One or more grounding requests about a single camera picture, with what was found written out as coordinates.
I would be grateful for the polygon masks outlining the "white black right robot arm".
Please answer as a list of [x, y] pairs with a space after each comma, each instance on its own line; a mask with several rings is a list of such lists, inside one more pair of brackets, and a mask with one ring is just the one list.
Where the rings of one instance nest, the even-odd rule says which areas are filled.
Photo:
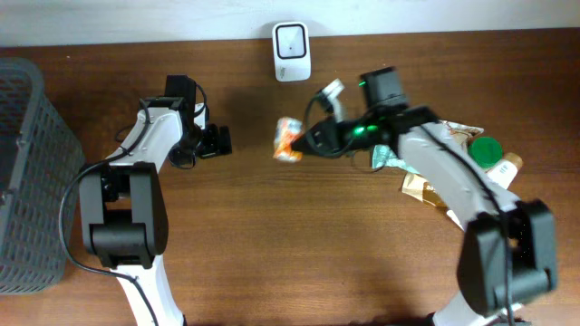
[[310, 100], [321, 104], [326, 118], [314, 125], [304, 119], [291, 150], [339, 158], [388, 146], [435, 187], [464, 230], [459, 292], [420, 324], [517, 325], [517, 309], [558, 285], [553, 213], [544, 202], [525, 202], [493, 182], [429, 107], [411, 107], [394, 67], [360, 79], [365, 113], [346, 119], [338, 99], [343, 85], [333, 81]]

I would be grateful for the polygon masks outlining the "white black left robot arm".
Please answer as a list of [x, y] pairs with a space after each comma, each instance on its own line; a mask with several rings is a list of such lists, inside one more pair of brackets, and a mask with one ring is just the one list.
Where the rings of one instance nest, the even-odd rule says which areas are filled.
[[209, 121], [202, 87], [170, 75], [160, 96], [140, 100], [136, 122], [119, 147], [77, 178], [82, 240], [116, 278], [139, 325], [184, 325], [165, 271], [169, 219], [159, 173], [165, 162], [180, 169], [232, 152], [226, 126]]

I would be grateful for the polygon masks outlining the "small orange white packet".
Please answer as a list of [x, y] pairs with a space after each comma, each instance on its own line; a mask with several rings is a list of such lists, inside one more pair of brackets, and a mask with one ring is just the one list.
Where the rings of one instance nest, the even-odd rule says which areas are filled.
[[280, 118], [276, 124], [273, 158], [282, 162], [295, 163], [303, 154], [291, 149], [292, 143], [302, 136], [302, 122], [294, 118]]

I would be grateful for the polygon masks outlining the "teal tissue packet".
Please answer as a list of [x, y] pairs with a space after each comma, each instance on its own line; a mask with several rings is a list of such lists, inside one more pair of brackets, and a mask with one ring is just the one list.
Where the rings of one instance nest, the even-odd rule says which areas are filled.
[[404, 160], [397, 157], [393, 150], [386, 145], [376, 145], [372, 150], [372, 169], [377, 168], [400, 168], [407, 172], [418, 174], [418, 171]]

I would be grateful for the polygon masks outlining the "white cream tube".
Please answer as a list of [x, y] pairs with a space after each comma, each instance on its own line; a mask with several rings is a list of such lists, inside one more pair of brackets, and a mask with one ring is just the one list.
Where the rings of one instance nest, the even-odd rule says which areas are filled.
[[518, 154], [508, 152], [486, 172], [486, 175], [500, 187], [508, 189], [523, 165], [524, 161]]

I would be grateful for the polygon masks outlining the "green lid spice jar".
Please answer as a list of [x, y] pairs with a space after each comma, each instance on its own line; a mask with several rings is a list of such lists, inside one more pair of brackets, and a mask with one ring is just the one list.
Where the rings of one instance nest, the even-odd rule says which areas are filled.
[[468, 153], [481, 168], [489, 169], [502, 159], [503, 148], [494, 138], [480, 137], [469, 144]]

